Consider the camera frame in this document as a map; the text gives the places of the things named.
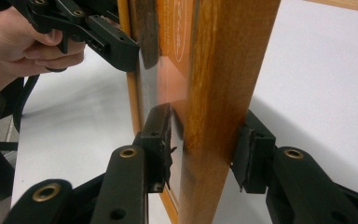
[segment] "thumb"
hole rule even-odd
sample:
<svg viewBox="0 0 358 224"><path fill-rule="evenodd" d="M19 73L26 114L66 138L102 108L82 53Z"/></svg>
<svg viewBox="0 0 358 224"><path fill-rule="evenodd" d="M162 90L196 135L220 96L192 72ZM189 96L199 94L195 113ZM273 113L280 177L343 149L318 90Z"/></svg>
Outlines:
<svg viewBox="0 0 358 224"><path fill-rule="evenodd" d="M33 30L32 37L44 45L56 46L62 41L62 31L53 29L48 34L40 34L36 30Z"/></svg>

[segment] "finger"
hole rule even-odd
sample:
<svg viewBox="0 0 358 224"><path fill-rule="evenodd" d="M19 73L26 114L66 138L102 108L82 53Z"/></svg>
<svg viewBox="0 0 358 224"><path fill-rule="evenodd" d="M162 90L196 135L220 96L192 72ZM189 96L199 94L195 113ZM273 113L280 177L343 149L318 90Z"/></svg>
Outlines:
<svg viewBox="0 0 358 224"><path fill-rule="evenodd" d="M25 53L27 59L53 60L65 56L71 56L84 51L86 44L84 42L68 41L68 52L63 54L57 47L46 46L40 43L33 44Z"/></svg>
<svg viewBox="0 0 358 224"><path fill-rule="evenodd" d="M49 72L45 66L37 65L34 60L26 58L16 62L3 62L3 64L7 72L16 77L28 77Z"/></svg>
<svg viewBox="0 0 358 224"><path fill-rule="evenodd" d="M30 37L44 45L57 46L62 41L62 31L53 29L48 34L40 34L34 27L31 26L31 28L28 30Z"/></svg>
<svg viewBox="0 0 358 224"><path fill-rule="evenodd" d="M39 66L45 66L48 68L62 69L82 63L83 60L84 60L84 52L82 51L78 54L74 54L67 57L61 57L54 60L36 60L35 64Z"/></svg>
<svg viewBox="0 0 358 224"><path fill-rule="evenodd" d="M16 8L11 7L8 10L8 15L11 17L10 22L14 22L13 26L20 26L21 35L28 37L27 39L37 40L38 42L48 45L56 46L60 44L62 40L62 32L57 30L51 30L48 34L38 33L33 25L28 22Z"/></svg>

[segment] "black cable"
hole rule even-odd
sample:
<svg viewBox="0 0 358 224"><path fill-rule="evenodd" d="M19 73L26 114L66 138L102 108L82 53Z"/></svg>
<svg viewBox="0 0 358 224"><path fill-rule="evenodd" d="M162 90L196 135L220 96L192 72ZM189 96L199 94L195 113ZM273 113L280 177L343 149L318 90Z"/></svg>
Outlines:
<svg viewBox="0 0 358 224"><path fill-rule="evenodd" d="M37 80L39 79L39 75L28 77L27 82L25 83L24 89L22 89L19 101L16 103L13 111L13 122L14 127L16 127L17 132L20 132L21 127L21 117L22 110L24 109L25 103L28 100L34 86L36 85Z"/></svg>

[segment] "wooden frame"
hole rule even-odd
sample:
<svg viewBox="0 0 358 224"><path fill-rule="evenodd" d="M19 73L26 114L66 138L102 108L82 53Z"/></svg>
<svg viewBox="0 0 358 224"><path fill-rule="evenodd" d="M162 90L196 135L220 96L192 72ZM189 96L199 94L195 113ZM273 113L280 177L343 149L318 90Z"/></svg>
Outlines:
<svg viewBox="0 0 358 224"><path fill-rule="evenodd" d="M358 10L358 0L307 0L310 2L326 4L335 7Z"/></svg>
<svg viewBox="0 0 358 224"><path fill-rule="evenodd" d="M120 15L120 29L131 36L131 23L130 23L130 10L127 0L117 0L118 15ZM135 72L127 73L127 85L129 89L130 107L131 107L131 118L132 128L134 134L137 134L142 130L139 99L138 99L138 88L136 84Z"/></svg>
<svg viewBox="0 0 358 224"><path fill-rule="evenodd" d="M124 2L119 1L119 5L126 5ZM245 121L279 3L158 0L158 11L151 8L143 15L139 11L150 10L150 6L141 1L131 0L120 7L129 8L130 15L120 11L120 18L131 21L132 37L138 41L153 37L140 32L139 23L150 24L141 17L158 14L156 97L159 104L173 104L185 127L178 213L168 191L161 195L172 223L213 221L235 148L236 131ZM121 23L122 29L129 33L124 24L127 23ZM145 57L153 61L153 55ZM142 111L148 110L145 97L153 97L143 95L144 71L140 63L137 73L128 75L129 86L138 85L137 90L129 88L131 110L137 120L142 120Z"/></svg>

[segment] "white table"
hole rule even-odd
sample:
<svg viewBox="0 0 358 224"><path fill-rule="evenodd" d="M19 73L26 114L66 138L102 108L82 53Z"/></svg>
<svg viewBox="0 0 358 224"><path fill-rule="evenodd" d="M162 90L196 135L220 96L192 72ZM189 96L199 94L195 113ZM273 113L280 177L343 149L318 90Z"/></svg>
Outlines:
<svg viewBox="0 0 358 224"><path fill-rule="evenodd" d="M24 108L12 204L40 181L76 188L104 173L111 153L133 137L125 73L86 48L81 65L42 75ZM150 223L169 223L157 194L149 209Z"/></svg>

